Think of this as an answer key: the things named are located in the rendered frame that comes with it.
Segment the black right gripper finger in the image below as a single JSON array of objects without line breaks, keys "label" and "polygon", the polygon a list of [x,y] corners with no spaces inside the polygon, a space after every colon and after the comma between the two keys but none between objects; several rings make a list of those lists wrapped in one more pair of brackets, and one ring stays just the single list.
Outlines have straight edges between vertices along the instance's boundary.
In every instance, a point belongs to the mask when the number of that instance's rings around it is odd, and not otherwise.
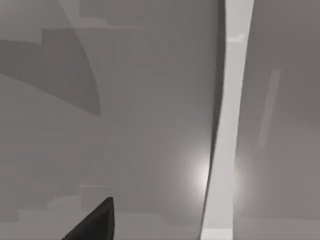
[{"label": "black right gripper finger", "polygon": [[61,240],[114,240],[114,198],[107,197]]}]

